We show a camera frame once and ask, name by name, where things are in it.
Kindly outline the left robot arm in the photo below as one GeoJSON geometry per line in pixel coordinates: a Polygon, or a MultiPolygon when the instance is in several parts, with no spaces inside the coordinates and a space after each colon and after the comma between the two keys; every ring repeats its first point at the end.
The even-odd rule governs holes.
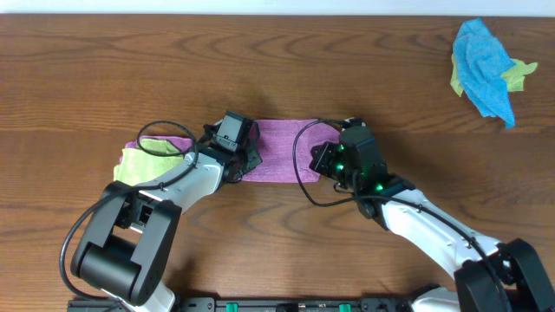
{"type": "Polygon", "coordinates": [[[172,310],[176,295],[162,276],[180,216],[259,165],[259,138],[255,120],[228,112],[175,154],[176,167],[135,186],[110,183],[72,226],[86,228],[62,277],[82,279],[126,311],[172,310]]]}

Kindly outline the purple microfiber cloth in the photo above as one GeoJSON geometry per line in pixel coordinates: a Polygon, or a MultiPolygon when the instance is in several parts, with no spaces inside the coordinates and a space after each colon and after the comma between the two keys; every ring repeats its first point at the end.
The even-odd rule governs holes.
{"type": "MultiPolygon", "coordinates": [[[[260,129],[258,151],[263,162],[243,177],[246,182],[297,183],[293,167],[293,143],[299,131],[313,120],[257,120],[260,129]]],[[[324,142],[338,142],[339,132],[325,123],[305,130],[297,141],[297,170],[301,181],[317,182],[320,174],[309,168],[310,150],[324,142]]]]}

